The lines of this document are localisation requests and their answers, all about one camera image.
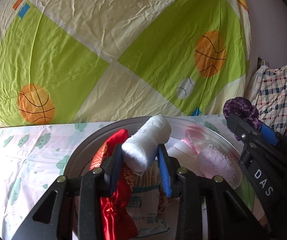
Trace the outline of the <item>white sock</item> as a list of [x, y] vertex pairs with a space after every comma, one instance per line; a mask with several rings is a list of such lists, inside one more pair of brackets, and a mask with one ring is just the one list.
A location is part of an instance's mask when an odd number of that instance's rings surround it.
[[121, 145], [125, 164], [136, 174], [144, 173], [156, 158], [158, 146], [169, 141], [171, 132], [165, 117], [150, 117]]

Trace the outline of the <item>green basketball bedsheet backdrop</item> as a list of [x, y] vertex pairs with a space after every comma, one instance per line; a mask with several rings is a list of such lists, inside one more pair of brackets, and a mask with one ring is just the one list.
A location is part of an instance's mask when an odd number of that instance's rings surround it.
[[0, 0], [0, 128], [222, 113], [245, 0]]

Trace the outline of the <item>cloud pattern table sheet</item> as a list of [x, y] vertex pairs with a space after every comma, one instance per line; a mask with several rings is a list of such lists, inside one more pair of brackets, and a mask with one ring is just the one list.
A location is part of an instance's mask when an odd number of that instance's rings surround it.
[[108, 122], [0, 128], [0, 238], [11, 239], [63, 174], [73, 151]]

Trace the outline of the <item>round blue cookie tin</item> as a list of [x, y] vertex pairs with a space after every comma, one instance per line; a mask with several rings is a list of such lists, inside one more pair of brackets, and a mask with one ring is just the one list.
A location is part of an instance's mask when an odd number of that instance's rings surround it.
[[[94, 132], [73, 152], [63, 174], [68, 178], [86, 174], [93, 156], [111, 135], [122, 128], [132, 135], [146, 120], [146, 118], [122, 120]], [[186, 152], [188, 147], [184, 145], [183, 140], [193, 139], [213, 144], [235, 160], [239, 159], [242, 143], [229, 131], [223, 116], [189, 116], [167, 120], [172, 129], [170, 139], [165, 144], [167, 149], [176, 145]], [[142, 176], [135, 178], [127, 212], [138, 228], [137, 239], [175, 239], [179, 200], [167, 199], [162, 192], [158, 162], [154, 161]]]

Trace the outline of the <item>plaid cloth pile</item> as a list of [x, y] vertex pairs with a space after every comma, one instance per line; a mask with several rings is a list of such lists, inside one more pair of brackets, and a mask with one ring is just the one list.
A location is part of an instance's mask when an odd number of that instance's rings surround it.
[[245, 97], [256, 106], [259, 120], [271, 129], [287, 130], [287, 65], [272, 69], [261, 65], [252, 76]]

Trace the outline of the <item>pink fluffy towel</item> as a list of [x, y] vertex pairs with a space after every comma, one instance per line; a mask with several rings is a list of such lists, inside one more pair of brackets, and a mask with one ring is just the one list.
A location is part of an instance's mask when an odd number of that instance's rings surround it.
[[217, 148], [203, 148], [198, 155], [198, 164], [205, 178], [221, 176], [233, 189], [239, 187], [242, 182], [242, 171], [237, 162]]

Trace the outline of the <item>purple knitted scrunchie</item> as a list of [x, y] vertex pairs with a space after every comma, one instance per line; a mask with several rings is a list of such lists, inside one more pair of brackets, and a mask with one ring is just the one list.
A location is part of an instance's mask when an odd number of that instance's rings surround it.
[[228, 129], [245, 147], [251, 144], [263, 144], [261, 136], [262, 122], [256, 106], [243, 97], [227, 100], [223, 107]]

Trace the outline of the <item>red gold embroidered pouch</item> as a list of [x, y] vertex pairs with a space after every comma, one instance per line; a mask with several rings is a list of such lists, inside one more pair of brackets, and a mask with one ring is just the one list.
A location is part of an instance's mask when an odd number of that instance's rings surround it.
[[[100, 167], [103, 160], [112, 155], [115, 146], [123, 144], [128, 137], [126, 129], [120, 129], [110, 136], [96, 152], [89, 169]], [[126, 209], [131, 200], [137, 176], [126, 164], [123, 164], [118, 179], [117, 189], [112, 196], [100, 199], [105, 239], [131, 239], [139, 234], [135, 222]]]

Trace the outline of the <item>white cloth pink trim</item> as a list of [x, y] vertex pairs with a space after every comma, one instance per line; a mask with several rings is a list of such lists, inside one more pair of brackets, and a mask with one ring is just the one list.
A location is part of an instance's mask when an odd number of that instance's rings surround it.
[[180, 141], [167, 150], [167, 153], [170, 157], [176, 158], [181, 167], [203, 177], [204, 174], [200, 170], [199, 154], [206, 146], [206, 140], [198, 139], [192, 132], [187, 131]]

